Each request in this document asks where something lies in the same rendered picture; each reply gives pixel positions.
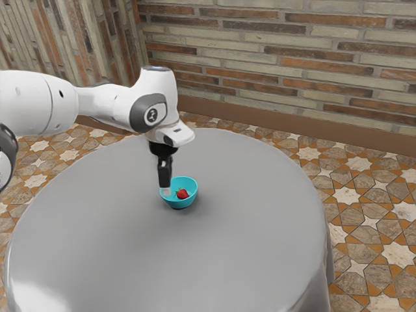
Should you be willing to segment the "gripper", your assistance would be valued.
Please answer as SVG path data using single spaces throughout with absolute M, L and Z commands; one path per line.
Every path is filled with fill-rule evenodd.
M 178 148 L 149 141 L 150 152 L 158 157 L 157 171 L 159 177 L 159 187 L 163 196 L 171 195 L 171 178 L 172 178 L 172 155 L 178 151 Z

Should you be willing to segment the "teal bowl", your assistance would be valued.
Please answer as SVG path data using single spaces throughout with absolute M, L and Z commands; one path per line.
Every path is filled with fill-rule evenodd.
M 160 188 L 162 199 L 173 209 L 184 209 L 189 207 L 196 198 L 198 184 L 196 180 L 188 176 L 176 176 L 171 178 L 170 193 Z

